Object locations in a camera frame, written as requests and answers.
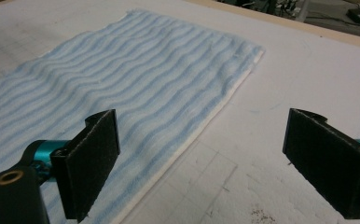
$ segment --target blue striped towel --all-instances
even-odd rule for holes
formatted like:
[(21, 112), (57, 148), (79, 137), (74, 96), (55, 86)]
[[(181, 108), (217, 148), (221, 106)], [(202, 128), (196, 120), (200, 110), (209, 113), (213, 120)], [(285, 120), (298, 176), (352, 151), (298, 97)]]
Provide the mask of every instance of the blue striped towel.
[[(85, 223), (123, 219), (255, 67), (263, 48), (234, 35), (134, 10), (0, 78), (0, 171), (36, 139), (72, 139), (115, 108), (121, 155)], [(65, 221), (55, 183), (51, 223)]]

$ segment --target white surface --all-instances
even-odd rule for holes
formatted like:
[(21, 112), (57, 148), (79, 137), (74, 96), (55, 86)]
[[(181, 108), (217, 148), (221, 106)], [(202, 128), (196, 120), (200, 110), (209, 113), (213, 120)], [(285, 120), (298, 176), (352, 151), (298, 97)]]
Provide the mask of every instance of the white surface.
[(136, 7), (243, 36), (266, 54), (123, 223), (360, 223), (344, 220), (282, 153), (290, 107), (360, 137), (358, 47), (181, 0), (14, 0), (0, 4), (0, 76)]

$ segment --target black rubber pad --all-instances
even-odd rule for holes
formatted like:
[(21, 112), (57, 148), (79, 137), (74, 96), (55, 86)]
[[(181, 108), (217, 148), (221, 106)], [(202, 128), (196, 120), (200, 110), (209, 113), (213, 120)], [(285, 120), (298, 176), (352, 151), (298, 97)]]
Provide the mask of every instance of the black rubber pad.
[(88, 215), (120, 152), (115, 110), (90, 116), (86, 123), (50, 155), (66, 218), (78, 222)]
[(345, 218), (360, 218), (360, 143), (325, 122), (290, 109), (284, 154)]

